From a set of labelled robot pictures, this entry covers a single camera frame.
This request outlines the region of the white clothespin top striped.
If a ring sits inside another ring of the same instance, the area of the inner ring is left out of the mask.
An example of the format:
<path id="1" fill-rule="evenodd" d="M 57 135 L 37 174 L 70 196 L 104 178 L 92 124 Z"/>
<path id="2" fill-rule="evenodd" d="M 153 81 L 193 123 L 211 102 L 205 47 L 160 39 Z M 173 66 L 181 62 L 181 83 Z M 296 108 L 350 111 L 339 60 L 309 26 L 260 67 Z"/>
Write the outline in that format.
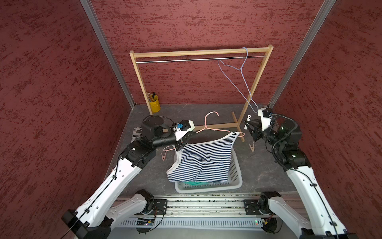
<path id="1" fill-rule="evenodd" d="M 248 123 L 251 121 L 251 115 L 247 116 L 247 119 L 244 121 L 244 130 L 248 130 Z"/>

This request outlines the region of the striped tank top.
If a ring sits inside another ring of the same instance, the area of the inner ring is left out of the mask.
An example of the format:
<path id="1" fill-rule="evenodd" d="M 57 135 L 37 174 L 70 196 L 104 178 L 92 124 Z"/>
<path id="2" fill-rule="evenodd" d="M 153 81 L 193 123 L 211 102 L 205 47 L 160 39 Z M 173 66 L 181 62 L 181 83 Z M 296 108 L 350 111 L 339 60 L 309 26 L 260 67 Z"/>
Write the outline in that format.
<path id="1" fill-rule="evenodd" d="M 170 182 L 225 183 L 228 181 L 232 148 L 238 132 L 213 141 L 191 143 L 176 152 L 166 174 Z"/>

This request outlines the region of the green tank top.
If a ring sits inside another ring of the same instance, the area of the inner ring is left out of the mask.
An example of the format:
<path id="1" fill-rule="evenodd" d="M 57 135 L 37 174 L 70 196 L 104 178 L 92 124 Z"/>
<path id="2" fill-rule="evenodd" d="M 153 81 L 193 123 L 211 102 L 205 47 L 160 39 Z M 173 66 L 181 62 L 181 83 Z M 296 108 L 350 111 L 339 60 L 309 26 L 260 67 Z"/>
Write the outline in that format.
<path id="1" fill-rule="evenodd" d="M 200 185 L 207 185 L 207 182 L 196 182 L 196 181 L 188 181 L 188 182 L 182 182 L 183 184 L 186 185 L 191 185 L 191 186 L 200 186 Z"/>

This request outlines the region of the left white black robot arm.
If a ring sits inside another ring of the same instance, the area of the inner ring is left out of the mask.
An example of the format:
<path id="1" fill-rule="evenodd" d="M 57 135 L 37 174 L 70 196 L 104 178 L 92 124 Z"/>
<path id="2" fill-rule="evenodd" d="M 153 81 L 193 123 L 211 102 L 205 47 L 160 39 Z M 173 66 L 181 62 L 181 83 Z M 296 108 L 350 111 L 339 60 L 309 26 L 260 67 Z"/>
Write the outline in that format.
<path id="1" fill-rule="evenodd" d="M 155 213 L 154 196 L 146 190 L 137 191 L 132 198 L 113 203 L 142 169 L 155 157 L 157 148 L 174 146 L 179 151 L 194 136 L 191 120 L 164 123 L 166 117 L 147 116 L 141 125 L 139 139 L 131 142 L 119 155 L 117 164 L 95 193 L 75 210 L 68 210 L 62 221 L 79 239 L 106 239 L 111 230 L 127 217 Z"/>

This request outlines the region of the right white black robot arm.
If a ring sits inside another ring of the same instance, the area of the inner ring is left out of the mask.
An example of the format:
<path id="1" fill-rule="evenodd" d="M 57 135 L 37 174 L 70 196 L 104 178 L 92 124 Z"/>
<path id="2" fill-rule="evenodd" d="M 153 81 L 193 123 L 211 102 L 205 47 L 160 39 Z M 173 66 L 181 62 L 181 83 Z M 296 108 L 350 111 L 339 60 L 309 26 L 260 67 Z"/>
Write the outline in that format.
<path id="1" fill-rule="evenodd" d="M 258 201 L 263 215 L 277 215 L 299 239 L 356 239 L 336 216 L 324 196 L 312 166 L 305 153 L 298 147 L 301 130 L 298 123 L 269 108 L 258 111 L 260 119 L 248 118 L 245 128 L 254 141 L 263 139 L 271 146 L 270 153 L 294 184 L 306 209 L 306 219 L 287 204 L 280 193 L 261 193 Z"/>

